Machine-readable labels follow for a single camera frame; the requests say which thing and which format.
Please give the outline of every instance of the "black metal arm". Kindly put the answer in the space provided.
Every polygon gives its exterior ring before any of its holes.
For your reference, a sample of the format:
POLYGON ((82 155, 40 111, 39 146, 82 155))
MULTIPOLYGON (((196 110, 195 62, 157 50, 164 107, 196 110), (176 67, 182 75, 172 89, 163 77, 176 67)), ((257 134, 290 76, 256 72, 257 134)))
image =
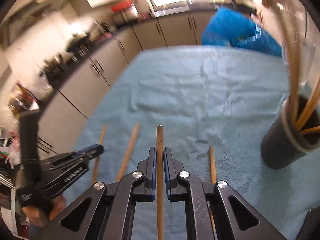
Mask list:
POLYGON ((170 147, 164 149, 164 175, 168 199, 184 201, 188 240, 214 240, 207 201, 210 203, 218 240, 285 240, 228 183, 201 181, 184 170, 172 158, 170 147))
POLYGON ((119 182, 97 182, 31 239, 131 239, 136 202, 152 202, 156 191, 156 149, 119 182))

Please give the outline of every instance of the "black countertop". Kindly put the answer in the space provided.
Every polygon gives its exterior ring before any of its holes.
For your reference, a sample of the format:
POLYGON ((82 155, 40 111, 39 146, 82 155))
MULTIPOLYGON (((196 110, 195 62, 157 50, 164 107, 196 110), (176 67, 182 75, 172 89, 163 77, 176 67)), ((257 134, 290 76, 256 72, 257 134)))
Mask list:
POLYGON ((95 42, 92 42, 89 44, 89 51, 88 53, 80 57, 78 59, 78 62, 71 61, 68 64, 68 67, 65 68, 65 71, 63 75, 56 80, 55 82, 51 83, 50 85, 53 87, 53 93, 50 95, 46 100, 42 102, 38 102, 40 109, 44 112, 45 108, 49 105, 50 101, 53 99, 55 94, 61 89, 63 84, 68 80, 68 78, 78 69, 79 66, 81 66, 92 54, 94 54, 98 49, 100 49, 102 46, 107 44, 111 39, 115 38, 119 33, 121 33, 123 30, 125 30, 128 27, 132 27, 136 24, 147 22, 150 20, 157 19, 159 17, 166 17, 170 16, 172 14, 177 14, 177 13, 186 13, 186 12, 201 12, 201 11, 216 11, 220 7, 227 7, 233 10, 236 10, 241 13, 253 13, 257 14, 257 10, 255 8, 248 7, 246 5, 237 5, 236 8, 233 8, 233 5, 231 3, 216 3, 216 4, 190 4, 188 7, 179 7, 179 8, 172 8, 168 10, 161 10, 157 11, 155 13, 154 17, 147 18, 141 21, 132 21, 129 22, 120 28, 118 28, 115 32, 112 33, 112 37, 105 38, 104 40, 97 40, 95 42))

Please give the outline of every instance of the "black container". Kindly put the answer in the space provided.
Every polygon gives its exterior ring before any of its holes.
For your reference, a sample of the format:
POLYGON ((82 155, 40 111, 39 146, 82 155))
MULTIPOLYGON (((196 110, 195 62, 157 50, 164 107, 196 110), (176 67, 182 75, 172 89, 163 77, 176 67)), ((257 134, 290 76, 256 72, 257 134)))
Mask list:
MULTIPOLYGON (((300 96, 298 116, 306 103, 307 99, 300 96)), ((320 133, 301 135, 292 125, 288 106, 288 100, 284 101, 280 115, 261 143, 261 156, 264 162, 275 170, 288 166, 320 145, 320 133)), ((302 130, 319 125, 319 116, 316 111, 313 111, 302 130)))

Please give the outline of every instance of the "wooden stick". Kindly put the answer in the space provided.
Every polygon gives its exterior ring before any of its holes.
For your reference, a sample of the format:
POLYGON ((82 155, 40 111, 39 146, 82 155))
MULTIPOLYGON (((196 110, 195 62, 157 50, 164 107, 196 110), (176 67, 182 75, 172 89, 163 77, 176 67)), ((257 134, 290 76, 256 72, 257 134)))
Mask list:
POLYGON ((318 103, 319 97, 320 97, 320 76, 317 77, 316 84, 313 87, 312 93, 307 101, 307 104, 303 108, 303 111, 296 122, 295 126, 298 131, 301 130, 301 128, 306 124, 307 120, 313 113, 313 110, 316 107, 316 104, 318 103))
POLYGON ((163 219, 163 126, 157 126, 157 229, 158 240, 164 238, 163 219))
POLYGON ((302 130, 300 132, 300 134, 301 135, 305 135, 305 134, 316 133, 316 132, 320 132, 320 126, 316 126, 316 127, 312 127, 312 128, 308 128, 308 129, 302 130))
POLYGON ((125 174, 125 171, 127 170, 127 166, 128 166, 128 163, 129 163, 131 154, 132 154, 132 152, 133 152, 134 145, 135 145, 135 143, 136 143, 136 140, 137 140, 139 131, 140 131, 140 124, 139 124, 139 123, 136 123, 136 126, 135 126, 135 127, 133 128, 133 130, 132 130, 132 135, 131 135, 131 137, 130 137, 130 141, 129 141, 129 143, 128 143, 127 150, 126 150, 126 152, 125 152, 125 154, 124 154, 121 167, 120 167, 120 169, 119 169, 119 171, 118 171, 118 175, 117 175, 117 177, 116 177, 116 181, 121 180, 121 178, 122 178, 122 177, 124 176, 124 174, 125 174))
MULTIPOLYGON (((210 158, 210 174, 211 174, 211 183, 216 183, 217 182, 217 172, 216 172, 216 162, 214 159, 214 148, 213 146, 209 146, 209 158, 210 158)), ((211 219, 211 224, 212 224, 212 230, 215 230, 214 226, 214 221, 213 221, 213 216, 211 209, 210 210, 210 219, 211 219)))
MULTIPOLYGON (((106 133, 106 129, 107 129, 107 126, 103 125, 101 135, 100 135, 100 140, 99 140, 99 144, 101 144, 101 145, 103 145, 103 139, 104 139, 104 135, 106 133)), ((96 157, 96 159, 94 161, 94 168, 93 168, 93 175, 92 175, 91 184, 94 184, 97 182, 99 160, 100 160, 100 156, 96 157)))
MULTIPOLYGON (((276 14, 277 19, 280 23, 284 39, 288 48, 288 56, 289 56, 289 70, 290 70, 290 96, 289 96, 289 104, 291 109, 291 121, 292 124, 295 124, 298 115, 298 106, 299 106, 299 78, 300 78, 300 45, 299 36, 297 37, 297 42, 293 40, 294 34, 288 31, 288 28, 285 24, 284 16, 278 7, 275 0, 268 0, 268 3, 276 14)), ((292 22, 292 27, 296 29, 296 21, 295 19, 290 19, 292 22)))

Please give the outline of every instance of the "light blue cloth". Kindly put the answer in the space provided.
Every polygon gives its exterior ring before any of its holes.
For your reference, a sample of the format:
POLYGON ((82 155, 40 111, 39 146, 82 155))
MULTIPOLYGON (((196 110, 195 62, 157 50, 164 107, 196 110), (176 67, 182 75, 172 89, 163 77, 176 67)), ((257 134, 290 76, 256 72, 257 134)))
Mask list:
MULTIPOLYGON (((108 125, 99 177, 115 180, 131 131, 141 124, 127 172, 156 144, 187 171, 210 180, 208 147, 215 147, 217 178, 227 181, 289 240, 307 211, 320 205, 320 152, 274 171, 260 155, 264 134, 288 95, 282 60, 247 49, 170 47, 142 52, 112 87, 79 136, 75 149, 97 143, 108 125)), ((68 203, 89 186, 92 170, 65 192, 68 203)), ((186 239, 183 203, 164 201, 164 239, 186 239)), ((137 203, 132 239, 156 239, 156 203, 137 203)))

